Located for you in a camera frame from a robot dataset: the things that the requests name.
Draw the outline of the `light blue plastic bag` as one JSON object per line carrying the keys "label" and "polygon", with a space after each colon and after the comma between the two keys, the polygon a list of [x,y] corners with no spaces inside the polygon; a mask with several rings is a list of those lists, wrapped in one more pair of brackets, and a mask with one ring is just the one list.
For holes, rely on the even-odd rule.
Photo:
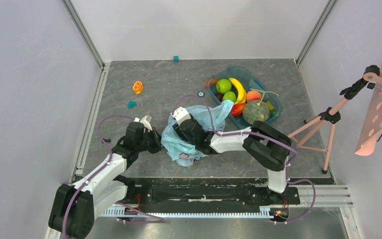
{"label": "light blue plastic bag", "polygon": [[215,136],[213,130],[224,130],[225,119],[232,106],[233,102],[226,100],[214,108],[204,105],[177,108],[174,113],[185,110],[185,117],[177,120],[171,114],[161,138],[161,144],[170,158],[180,166],[189,167],[203,157],[217,154],[210,147],[211,139]]}

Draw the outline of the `green fake apple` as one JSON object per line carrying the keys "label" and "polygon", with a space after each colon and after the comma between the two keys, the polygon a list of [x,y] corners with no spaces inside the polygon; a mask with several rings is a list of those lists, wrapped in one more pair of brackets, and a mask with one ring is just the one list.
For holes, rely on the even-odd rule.
{"label": "green fake apple", "polygon": [[228,79],[220,79],[216,83],[216,90],[218,93],[225,94],[232,89],[232,84]]}

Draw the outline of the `green netted fake melon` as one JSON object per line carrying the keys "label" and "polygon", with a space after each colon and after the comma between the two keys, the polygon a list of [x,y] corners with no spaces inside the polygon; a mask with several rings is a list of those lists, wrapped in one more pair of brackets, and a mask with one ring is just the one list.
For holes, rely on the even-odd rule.
{"label": "green netted fake melon", "polygon": [[264,101],[250,101],[243,109],[243,118],[250,125],[255,121],[266,122],[269,117],[270,109]]}

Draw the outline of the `pink fake peach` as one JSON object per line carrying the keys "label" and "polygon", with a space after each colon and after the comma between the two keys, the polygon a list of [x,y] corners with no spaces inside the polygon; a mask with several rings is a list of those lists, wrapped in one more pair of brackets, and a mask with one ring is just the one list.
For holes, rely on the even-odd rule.
{"label": "pink fake peach", "polygon": [[248,91],[246,94],[246,102],[260,101],[262,98],[262,93],[256,90]]}

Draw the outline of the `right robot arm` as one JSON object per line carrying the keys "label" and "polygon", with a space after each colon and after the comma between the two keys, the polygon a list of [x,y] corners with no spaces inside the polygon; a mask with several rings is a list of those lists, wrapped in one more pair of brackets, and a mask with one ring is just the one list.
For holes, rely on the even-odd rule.
{"label": "right robot arm", "polygon": [[204,155],[228,151],[245,151],[268,172],[267,195],[271,202],[280,203],[287,197],[286,164],[292,150],[291,139],[270,125],[256,121],[242,130],[216,135],[205,131],[193,118],[172,126],[175,134],[184,142],[195,146]]}

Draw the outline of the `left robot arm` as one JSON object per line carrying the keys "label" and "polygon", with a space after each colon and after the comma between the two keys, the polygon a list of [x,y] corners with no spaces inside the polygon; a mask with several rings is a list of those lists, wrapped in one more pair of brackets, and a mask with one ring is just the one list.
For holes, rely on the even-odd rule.
{"label": "left robot arm", "polygon": [[138,159],[139,153],[162,149],[161,136],[151,126],[149,116],[136,118],[125,136],[110,149],[105,160],[91,173],[72,185],[62,184],[56,191],[48,226],[65,236],[84,239],[94,222],[118,201],[136,198],[132,180],[121,174]]}

